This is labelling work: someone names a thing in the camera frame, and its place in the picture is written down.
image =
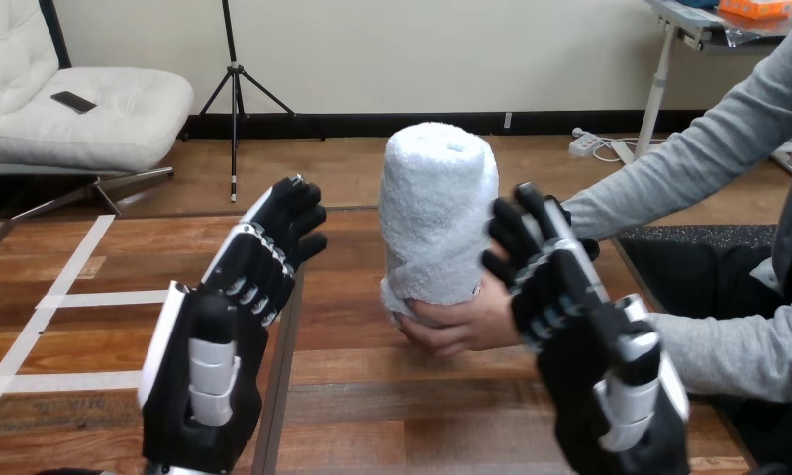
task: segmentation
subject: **gray sleeve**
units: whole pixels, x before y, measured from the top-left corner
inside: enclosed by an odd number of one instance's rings
[[[791,137],[792,33],[687,130],[563,206],[578,236],[605,238],[702,201]]]
[[[792,401],[792,308],[718,321],[650,314],[689,393]]]

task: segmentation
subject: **smartphone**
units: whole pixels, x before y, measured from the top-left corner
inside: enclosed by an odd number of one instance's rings
[[[72,109],[78,114],[86,114],[96,107],[92,102],[78,97],[69,91],[58,92],[52,95],[52,99]]]

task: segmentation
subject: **white wall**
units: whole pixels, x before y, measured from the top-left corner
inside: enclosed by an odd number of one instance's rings
[[[643,0],[230,3],[240,63],[301,113],[643,109],[662,45]],[[195,112],[229,62],[218,0],[55,4],[74,65],[179,73]],[[668,109],[713,106],[756,64],[685,45],[673,60]],[[245,93],[248,112],[281,112]]]

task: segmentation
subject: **white tape line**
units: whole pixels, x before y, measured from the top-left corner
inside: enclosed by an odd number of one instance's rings
[[[103,307],[106,305],[161,304],[165,302],[167,290],[138,292],[110,292],[103,294],[47,295],[36,309],[68,309],[74,307]]]
[[[110,391],[137,389],[142,371],[110,373],[24,374],[14,376],[6,393],[58,393],[66,391]]]
[[[72,287],[72,283],[75,282],[75,278],[78,277],[78,273],[81,272],[87,259],[90,258],[96,245],[98,245],[108,228],[110,228],[110,224],[113,223],[114,218],[113,215],[100,216],[96,222],[93,223],[93,226],[90,227],[90,231],[87,232],[87,236],[81,240],[75,252],[69,260],[66,261],[66,265],[63,266],[60,274],[58,274],[57,278],[52,283],[52,286],[47,291],[47,295],[62,296],[66,294],[69,288]],[[29,352],[32,351],[32,348],[35,347],[35,343],[38,342],[40,332],[47,327],[54,313],[54,308],[36,309],[35,313],[29,319],[29,322],[26,323],[26,326],[23,327],[23,330],[17,335],[14,344],[11,345],[5,357],[0,361],[0,396],[11,383],[11,378],[7,377],[17,374],[23,362],[26,361],[26,357],[29,356]]]

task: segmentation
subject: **towel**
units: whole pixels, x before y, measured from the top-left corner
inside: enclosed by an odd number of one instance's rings
[[[498,197],[498,168],[484,139],[424,123],[387,142],[379,210],[387,244],[381,300],[391,317],[418,319],[406,299],[453,305],[471,300],[483,276],[486,225]]]

